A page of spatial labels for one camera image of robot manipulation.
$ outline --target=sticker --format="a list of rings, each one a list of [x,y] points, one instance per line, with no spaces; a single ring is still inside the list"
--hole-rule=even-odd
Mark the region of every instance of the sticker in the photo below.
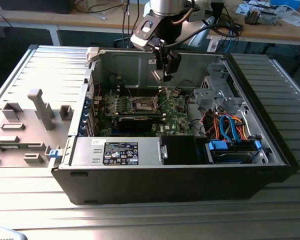
[[[91,140],[91,145],[105,145],[106,140],[102,138],[93,138]]]
[[[106,142],[104,140],[103,164],[107,166],[138,165],[138,143]]]
[[[18,146],[0,146],[1,149],[18,149]]]
[[[149,59],[148,64],[156,64],[156,60],[155,59]]]

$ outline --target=blue latch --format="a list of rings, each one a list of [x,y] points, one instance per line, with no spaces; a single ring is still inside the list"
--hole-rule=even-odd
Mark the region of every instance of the blue latch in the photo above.
[[[261,142],[255,141],[254,144],[255,144],[256,148],[257,148],[259,151],[262,149]]]
[[[60,159],[60,158],[62,158],[62,152],[63,152],[62,149],[50,150],[49,157]]]
[[[227,150],[228,145],[225,141],[211,141],[208,144],[210,150]]]

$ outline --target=side panel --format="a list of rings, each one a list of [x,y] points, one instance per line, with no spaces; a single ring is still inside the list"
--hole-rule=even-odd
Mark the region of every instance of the side panel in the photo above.
[[[287,166],[54,170],[74,204],[249,199],[293,174]]]

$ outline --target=motherboard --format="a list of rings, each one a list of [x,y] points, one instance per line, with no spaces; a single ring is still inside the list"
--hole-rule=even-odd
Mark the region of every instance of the motherboard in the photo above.
[[[96,135],[156,137],[192,135],[180,90],[110,90],[94,98]]]

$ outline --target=black cable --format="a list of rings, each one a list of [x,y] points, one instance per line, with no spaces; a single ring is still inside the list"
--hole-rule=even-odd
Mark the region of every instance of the black cable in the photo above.
[[[133,28],[131,29],[131,36],[134,34],[135,27],[136,27],[137,22],[139,20],[139,15],[140,15],[140,3],[139,3],[139,0],[137,0],[137,6],[138,6],[138,14],[137,14],[136,20],[135,20],[135,22],[133,24]]]
[[[88,11],[90,11],[92,8],[94,7],[98,7],[98,6],[104,6],[104,5],[107,5],[108,3],[110,3],[111,0],[108,0],[108,2],[106,3],[101,3],[101,4],[95,4],[95,5],[92,5],[90,7],[88,7]]]
[[[10,22],[8,22],[8,20],[0,13],[0,16],[2,17],[2,19],[12,28],[15,30],[15,28],[10,24]],[[15,32],[20,36],[20,38],[22,38],[22,40],[25,42],[25,44],[27,46],[29,46],[30,44],[28,43],[28,41],[17,31],[15,30]]]
[[[206,26],[209,26],[209,23],[207,23],[206,20],[202,20],[202,21],[203,21],[203,23],[204,23]],[[230,36],[226,36],[227,34],[221,32],[221,31],[218,31],[218,30],[215,29],[215,28],[211,28],[211,30],[214,31],[216,34],[219,34],[219,35],[224,36],[224,37],[227,37],[227,38],[231,38]]]
[[[211,24],[211,25],[208,25],[208,26],[205,26],[203,28],[198,29],[197,31],[191,33],[189,36],[182,39],[181,41],[178,41],[178,42],[175,42],[175,43],[172,43],[172,44],[169,44],[169,45],[165,45],[165,47],[166,48],[172,48],[172,47],[178,46],[178,45],[184,43],[185,41],[189,40],[193,36],[197,35],[198,33],[201,33],[202,31],[207,30],[207,29],[212,29],[213,30],[213,28],[224,28],[224,29],[231,30],[235,33],[235,35],[222,33],[222,36],[224,36],[224,37],[237,38],[239,36],[239,32],[237,31],[237,29],[232,28],[231,26],[227,26],[227,25],[223,25],[223,24]]]
[[[235,24],[234,19],[233,19],[232,17],[230,17],[229,12],[228,12],[228,9],[227,9],[225,6],[223,6],[223,8],[224,8],[224,10],[226,11],[226,16],[229,18],[230,25],[233,26],[233,24]]]
[[[122,43],[123,43],[123,48],[126,48],[125,45],[125,20],[126,20],[126,12],[123,13],[123,18],[122,18]]]
[[[190,80],[188,80],[188,79],[182,79],[182,80],[178,81],[178,82],[176,83],[176,85],[175,85],[175,88],[177,88],[177,87],[178,87],[178,84],[181,83],[181,82],[188,82],[188,83],[190,83],[192,86],[194,86],[195,88],[198,88],[198,86],[196,86],[192,81],[190,81]]]
[[[81,10],[79,10],[79,9],[77,8],[77,5],[78,5],[79,3],[81,3],[81,2],[83,2],[83,1],[84,1],[84,0],[80,0],[80,1],[78,1],[76,4],[74,4],[74,8],[75,8],[75,10],[77,10],[78,12],[84,13],[84,14],[96,14],[96,13],[104,12],[104,11],[107,11],[107,10],[114,9],[114,8],[117,8],[117,7],[121,7],[121,6],[122,6],[122,4],[120,4],[120,5],[112,6],[112,7],[109,7],[109,8],[107,8],[107,9],[100,10],[100,11],[81,11]]]
[[[192,92],[191,95],[188,98],[188,102],[187,102],[186,107],[185,107],[185,116],[186,116],[186,119],[188,120],[188,122],[190,123],[190,125],[199,132],[199,135],[207,137],[202,131],[200,131],[199,128],[197,128],[195,125],[192,124],[193,121],[200,121],[200,119],[194,119],[194,120],[189,119],[188,108],[189,108],[190,99],[193,95],[194,95],[194,92]]]

